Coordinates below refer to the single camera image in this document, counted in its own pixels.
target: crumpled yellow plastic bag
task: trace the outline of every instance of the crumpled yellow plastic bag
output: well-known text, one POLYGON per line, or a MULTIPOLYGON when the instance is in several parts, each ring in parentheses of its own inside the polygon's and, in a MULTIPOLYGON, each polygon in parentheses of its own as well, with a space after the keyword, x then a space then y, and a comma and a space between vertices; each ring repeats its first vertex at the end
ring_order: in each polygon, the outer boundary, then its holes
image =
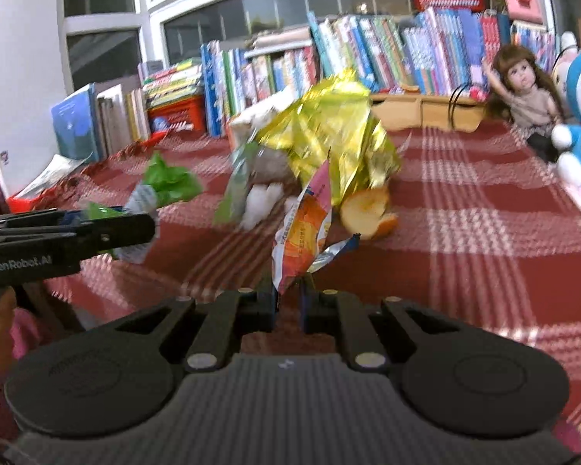
POLYGON ((255 139, 286 151, 303 186, 329 155, 332 205, 338 206, 357 190, 384 186, 400 169, 396 148, 370 106, 370 91, 346 70, 313 86, 255 139))

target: doll's hair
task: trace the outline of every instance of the doll's hair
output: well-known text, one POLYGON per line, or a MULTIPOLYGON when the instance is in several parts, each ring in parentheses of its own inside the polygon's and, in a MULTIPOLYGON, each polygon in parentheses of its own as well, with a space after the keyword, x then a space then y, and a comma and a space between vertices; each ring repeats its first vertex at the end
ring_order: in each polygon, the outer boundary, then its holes
MULTIPOLYGON (((505 88, 508 89, 508 91, 514 92, 510 80, 508 80, 508 71, 510 71, 510 68, 520 61, 527 61, 533 68, 533 73, 536 75, 536 85, 541 89, 549 91, 549 94, 553 98, 553 102, 555 102, 555 106, 563 119, 564 108, 562 107, 555 82, 553 82, 553 79, 549 74, 543 71, 536 64, 536 57, 529 49, 521 45, 502 45, 493 60, 493 69, 499 73, 501 82, 505 88)), ((486 99, 485 116, 489 119, 503 119, 508 122, 512 121, 510 108, 501 97, 493 91, 493 89, 490 90, 488 98, 486 99)))

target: red plaid tablecloth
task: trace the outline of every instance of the red plaid tablecloth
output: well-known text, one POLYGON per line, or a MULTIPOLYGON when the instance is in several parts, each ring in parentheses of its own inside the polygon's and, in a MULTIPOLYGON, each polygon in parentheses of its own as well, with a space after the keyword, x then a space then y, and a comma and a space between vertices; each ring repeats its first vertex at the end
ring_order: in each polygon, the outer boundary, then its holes
MULTIPOLYGON (((375 302, 387 295, 541 348, 571 379, 566 414, 581 428, 581 212, 546 165, 500 124, 472 134, 438 129, 392 135, 406 146, 391 181, 400 227, 363 243, 317 273, 320 288, 375 302)), ((161 210, 162 236, 142 266, 99 256, 80 274, 47 282, 54 295, 110 320, 176 295, 214 299, 225 288, 254 286, 270 264, 281 208, 254 231, 212 227, 230 174, 226 141, 174 135, 157 145, 170 164, 200 175, 205 194, 161 210)), ((140 180, 150 151, 111 160, 72 180, 62 200, 121 205, 140 180)), ((332 227, 331 239, 347 236, 332 227)), ((297 302, 283 301, 276 332, 245 338, 246 351, 331 351, 323 337, 302 337, 297 302)))

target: wooden shelf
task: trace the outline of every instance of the wooden shelf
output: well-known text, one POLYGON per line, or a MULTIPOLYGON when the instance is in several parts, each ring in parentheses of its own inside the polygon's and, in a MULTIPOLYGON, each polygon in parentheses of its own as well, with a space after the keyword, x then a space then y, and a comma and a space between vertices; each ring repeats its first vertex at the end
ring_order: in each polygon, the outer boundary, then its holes
POLYGON ((459 98, 454 110, 454 126, 448 120, 450 96, 423 94, 373 94, 373 113, 385 129, 397 131, 406 127, 439 127, 444 131, 471 133, 484 116, 484 105, 471 98, 459 98))

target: white plush paw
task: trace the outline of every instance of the white plush paw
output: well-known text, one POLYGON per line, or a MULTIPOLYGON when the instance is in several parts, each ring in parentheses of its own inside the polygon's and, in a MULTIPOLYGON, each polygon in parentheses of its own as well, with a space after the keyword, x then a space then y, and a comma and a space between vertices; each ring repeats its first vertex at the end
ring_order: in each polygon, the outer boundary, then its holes
POLYGON ((566 150, 572 146, 572 134, 565 124, 555 124, 551 132, 551 141, 558 150, 566 150))
POLYGON ((559 156, 557 171, 565 182, 581 186, 581 162, 572 152, 565 152, 559 156))

